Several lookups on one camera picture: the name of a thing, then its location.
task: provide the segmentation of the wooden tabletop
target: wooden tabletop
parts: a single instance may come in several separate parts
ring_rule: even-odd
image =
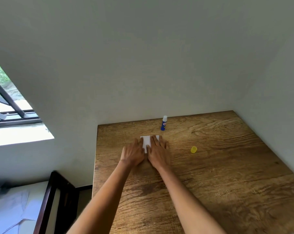
[[[162,135],[170,141],[173,171],[227,233],[294,233],[294,174],[233,111],[168,118],[165,131],[161,121],[98,126],[93,196],[124,144]],[[129,175],[110,233],[183,233],[147,160]]]

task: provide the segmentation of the blue glue stick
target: blue glue stick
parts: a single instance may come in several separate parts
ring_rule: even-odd
[[[166,122],[168,121],[168,117],[164,116],[162,119],[161,130],[165,130]]]

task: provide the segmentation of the dark wooden bed frame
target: dark wooden bed frame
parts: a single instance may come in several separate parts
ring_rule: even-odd
[[[33,234],[45,234],[56,189],[60,190],[55,234],[65,234],[77,216],[79,189],[75,188],[57,171],[53,171],[44,194]]]

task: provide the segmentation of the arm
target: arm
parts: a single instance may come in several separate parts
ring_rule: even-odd
[[[110,232],[122,190],[132,167],[144,160],[143,138],[126,145],[121,159],[105,184],[92,198],[67,234],[105,234]]]
[[[161,136],[160,141],[155,136],[150,140],[151,148],[147,148],[148,159],[158,170],[168,188],[185,234],[226,234],[171,170],[171,153],[168,142]]]

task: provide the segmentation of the window sill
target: window sill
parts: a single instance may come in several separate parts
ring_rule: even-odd
[[[43,123],[0,128],[0,145],[54,139]]]

